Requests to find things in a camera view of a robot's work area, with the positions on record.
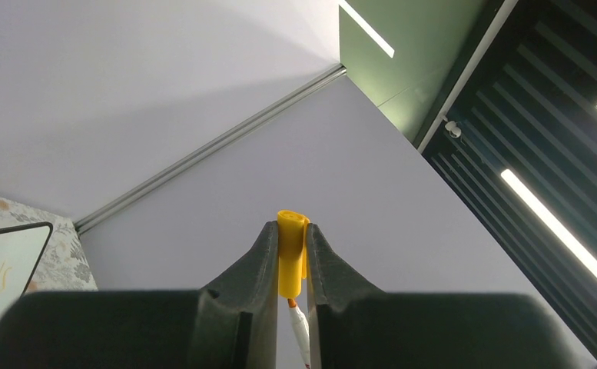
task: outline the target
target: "white wall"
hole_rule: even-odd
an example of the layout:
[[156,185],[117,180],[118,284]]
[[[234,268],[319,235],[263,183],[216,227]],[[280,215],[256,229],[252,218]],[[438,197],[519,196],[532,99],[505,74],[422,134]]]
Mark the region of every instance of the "white wall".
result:
[[336,0],[0,0],[0,195],[82,218],[338,50]]
[[[335,252],[382,289],[519,292],[542,300],[348,78],[205,159],[81,241],[99,288],[199,288],[236,261],[264,222],[284,208],[317,223]],[[281,301],[278,367],[300,367],[283,307]],[[576,352],[594,362],[565,330]]]

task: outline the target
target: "black slatted panel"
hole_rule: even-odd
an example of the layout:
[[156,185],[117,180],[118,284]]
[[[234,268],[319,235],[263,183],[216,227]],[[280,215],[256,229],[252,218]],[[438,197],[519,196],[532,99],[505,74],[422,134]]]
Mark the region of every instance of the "black slatted panel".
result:
[[597,279],[500,177],[513,170],[597,258],[595,3],[553,0],[450,110],[461,139],[440,129],[425,156],[597,357]]

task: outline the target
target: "ceiling light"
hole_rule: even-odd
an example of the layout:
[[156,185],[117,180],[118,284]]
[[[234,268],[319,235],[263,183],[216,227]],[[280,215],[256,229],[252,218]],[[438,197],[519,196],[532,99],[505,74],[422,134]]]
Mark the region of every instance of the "ceiling light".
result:
[[502,172],[502,179],[517,193],[525,204],[545,223],[553,234],[597,278],[597,259],[577,240],[547,207],[516,177],[510,169]]
[[339,6],[375,41],[391,58],[396,53],[395,50],[389,45],[388,42],[384,41],[384,38],[377,33],[368,22],[364,21],[358,12],[353,9],[346,0],[339,0]]

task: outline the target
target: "yellow cap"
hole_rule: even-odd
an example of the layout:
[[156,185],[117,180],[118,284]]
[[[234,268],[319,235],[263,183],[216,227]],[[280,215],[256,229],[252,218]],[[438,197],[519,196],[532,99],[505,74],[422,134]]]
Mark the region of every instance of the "yellow cap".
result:
[[300,279],[307,276],[305,232],[310,220],[296,212],[278,212],[278,294],[296,298],[300,294]]

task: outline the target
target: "patterned wall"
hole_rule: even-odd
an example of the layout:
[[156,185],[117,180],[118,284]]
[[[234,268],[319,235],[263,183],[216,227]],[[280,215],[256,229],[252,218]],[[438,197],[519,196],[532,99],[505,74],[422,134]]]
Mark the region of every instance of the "patterned wall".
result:
[[39,221],[52,223],[54,230],[27,291],[96,290],[71,219],[0,198],[0,228]]

